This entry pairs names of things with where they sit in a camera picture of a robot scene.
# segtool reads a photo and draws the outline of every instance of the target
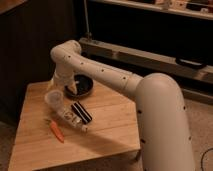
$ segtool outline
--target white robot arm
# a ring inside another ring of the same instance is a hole
[[[51,50],[55,84],[73,82],[74,72],[87,75],[136,104],[144,171],[195,171],[191,136],[182,92],[165,74],[141,77],[84,58],[77,41]]]

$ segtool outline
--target striped object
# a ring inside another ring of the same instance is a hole
[[[71,108],[73,112],[75,112],[76,115],[78,115],[84,124],[88,124],[92,121],[92,117],[90,114],[86,111],[86,109],[80,104],[79,101],[75,102],[71,105]]]

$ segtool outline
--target metal frame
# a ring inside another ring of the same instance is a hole
[[[193,11],[170,9],[169,3],[171,2],[171,0],[164,0],[166,5],[162,5],[162,6],[133,2],[133,1],[123,1],[123,0],[84,0],[87,38],[81,38],[79,40],[79,43],[82,46],[83,52],[86,52],[87,54],[90,54],[90,55],[97,55],[100,57],[105,57],[108,59],[113,59],[113,60],[137,65],[144,68],[149,68],[153,70],[159,70],[161,72],[174,74],[184,78],[190,78],[197,81],[202,81],[204,83],[213,84],[213,66],[206,66],[203,69],[194,70],[192,68],[178,65],[175,62],[175,58],[172,58],[169,56],[159,55],[155,53],[145,52],[142,50],[127,48],[127,47],[123,47],[119,45],[114,45],[110,43],[93,40],[92,33],[90,32],[90,27],[89,27],[87,1],[95,1],[99,3],[121,5],[121,6],[130,7],[130,8],[136,8],[136,9],[145,9],[145,10],[151,10],[151,11],[164,12],[164,13],[178,14],[178,15],[195,17],[200,19],[207,19],[207,20],[213,20],[212,14],[203,14],[203,13],[193,12]],[[183,88],[182,88],[182,91],[184,93],[184,96],[189,99],[201,101],[208,104],[213,104],[213,96],[211,95],[195,92],[195,91],[183,89]]]
[[[155,4],[134,2],[134,1],[124,1],[124,0],[88,0],[88,1],[120,5],[120,6],[130,7],[130,8],[136,8],[136,9],[158,11],[158,12],[163,12],[163,13],[177,14],[177,15],[206,19],[206,20],[213,20],[213,14],[211,14],[211,13],[201,13],[201,12],[196,12],[196,11],[192,11],[192,10],[172,9],[169,7],[169,2],[171,0],[164,0],[165,5],[162,5],[162,6],[155,5]]]

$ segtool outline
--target toy carrot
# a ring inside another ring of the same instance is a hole
[[[64,136],[63,136],[58,124],[54,120],[51,120],[49,122],[50,122],[50,129],[53,132],[53,134],[56,136],[56,138],[60,142],[64,143]]]

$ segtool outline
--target wooden table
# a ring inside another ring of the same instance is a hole
[[[10,171],[49,168],[140,149],[135,104],[97,82],[92,93],[80,100],[93,117],[88,132],[76,131],[58,119],[65,135],[64,144],[60,143],[44,121],[55,116],[44,102],[46,87],[47,82],[40,82],[27,88]],[[73,102],[64,101],[68,106]]]

